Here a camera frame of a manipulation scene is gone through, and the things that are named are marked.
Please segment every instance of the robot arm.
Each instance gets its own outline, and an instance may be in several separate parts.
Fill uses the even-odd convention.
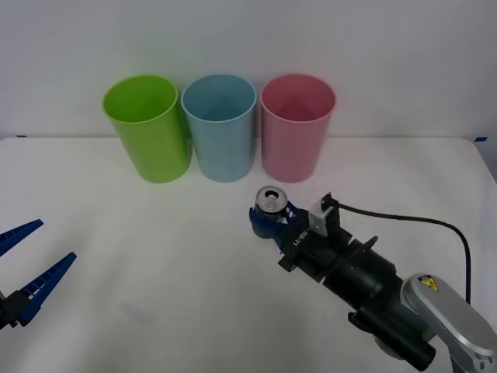
[[[349,321],[373,334],[380,348],[424,371],[435,357],[438,335],[467,372],[497,371],[497,336],[490,325],[438,277],[403,281],[395,265],[340,227],[339,203],[327,194],[309,211],[297,208],[277,187],[262,188],[250,209],[255,234],[274,239],[291,272],[300,268],[355,312]]]

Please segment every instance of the yellow sticker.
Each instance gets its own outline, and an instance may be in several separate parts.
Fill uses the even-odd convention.
[[[438,286],[436,286],[435,279],[429,275],[418,277],[420,283],[426,285],[428,288],[438,292]]]

